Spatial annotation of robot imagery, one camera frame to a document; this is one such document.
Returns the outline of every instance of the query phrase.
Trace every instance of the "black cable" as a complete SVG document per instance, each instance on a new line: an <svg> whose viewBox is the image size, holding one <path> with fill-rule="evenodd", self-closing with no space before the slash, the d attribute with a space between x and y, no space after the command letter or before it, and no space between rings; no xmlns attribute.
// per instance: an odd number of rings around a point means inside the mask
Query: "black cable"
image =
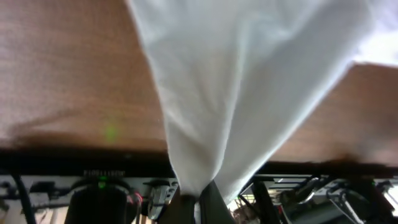
<svg viewBox="0 0 398 224"><path fill-rule="evenodd" d="M35 214L33 213L32 205L30 204L30 198L26 191L25 185L20 177L20 175L11 174L17 185L19 196L21 198L22 209L25 214L25 219L27 224L36 224Z"/></svg>
<svg viewBox="0 0 398 224"><path fill-rule="evenodd" d="M356 192L356 191L354 191L354 190L350 190L350 189L344 189L343 191L341 191L340 192L340 194L338 195L338 200L341 202L341 201L343 201L343 195L346 195L346 194L351 194L351 195L353 195L353 196L355 196L356 198L358 198L358 199L360 199L360 200L362 200L362 201L364 201L364 202L366 202L366 203L369 203L370 204L370 201L368 201L365 197L363 197L361 194L359 194L358 192Z"/></svg>

